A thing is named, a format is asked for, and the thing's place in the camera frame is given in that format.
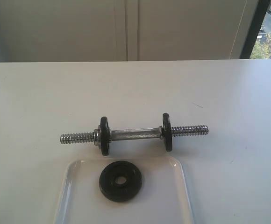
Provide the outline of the white rectangular tray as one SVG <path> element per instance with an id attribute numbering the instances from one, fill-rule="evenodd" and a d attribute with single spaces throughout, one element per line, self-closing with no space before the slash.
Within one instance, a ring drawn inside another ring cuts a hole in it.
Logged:
<path id="1" fill-rule="evenodd" d="M 184 172 L 171 156 L 91 159 L 67 169 L 56 224 L 192 224 Z"/>

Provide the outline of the chrome dumbbell bar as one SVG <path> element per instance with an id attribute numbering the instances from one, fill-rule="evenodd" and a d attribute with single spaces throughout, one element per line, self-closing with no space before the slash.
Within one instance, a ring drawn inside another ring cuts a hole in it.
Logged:
<path id="1" fill-rule="evenodd" d="M 124 130 L 110 130 L 110 137 L 112 141 L 121 140 L 142 140 L 142 139 L 163 139 L 163 127 L 144 128 L 144 129 L 124 129 Z M 94 131 L 86 133 L 67 133 L 60 136 L 61 144 L 75 144 L 75 143 L 94 143 Z M 186 136 L 203 136 L 209 133 L 209 128 L 206 125 L 198 126 L 173 126 L 171 127 L 172 137 L 186 137 Z"/>

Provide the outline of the black window frame post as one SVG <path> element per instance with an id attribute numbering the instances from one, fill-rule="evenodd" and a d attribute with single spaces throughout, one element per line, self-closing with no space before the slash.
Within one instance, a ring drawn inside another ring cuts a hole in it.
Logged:
<path id="1" fill-rule="evenodd" d="M 258 1 L 239 59 L 250 59 L 270 2 L 270 0 Z"/>

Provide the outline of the black weight plate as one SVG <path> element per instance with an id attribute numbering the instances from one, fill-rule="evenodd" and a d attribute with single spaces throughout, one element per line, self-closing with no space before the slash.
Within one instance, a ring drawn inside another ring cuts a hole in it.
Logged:
<path id="1" fill-rule="evenodd" d="M 126 202 L 133 199 L 142 187 L 140 169 L 128 161 L 115 161 L 100 174 L 99 188 L 110 201 Z"/>
<path id="2" fill-rule="evenodd" d="M 168 113 L 163 114 L 163 139 L 164 145 L 167 152 L 172 151 L 172 133 L 171 133 L 171 122 Z"/>
<path id="3" fill-rule="evenodd" d="M 103 156 L 109 155 L 109 143 L 111 140 L 110 137 L 110 128 L 108 124 L 107 117 L 101 117 L 100 119 L 100 149 Z"/>

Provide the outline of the chrome spinlock collar nut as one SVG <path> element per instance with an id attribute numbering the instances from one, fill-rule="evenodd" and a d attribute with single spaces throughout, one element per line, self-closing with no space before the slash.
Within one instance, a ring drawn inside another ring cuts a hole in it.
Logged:
<path id="1" fill-rule="evenodd" d="M 94 145 L 101 149 L 101 128 L 100 125 L 94 129 Z"/>

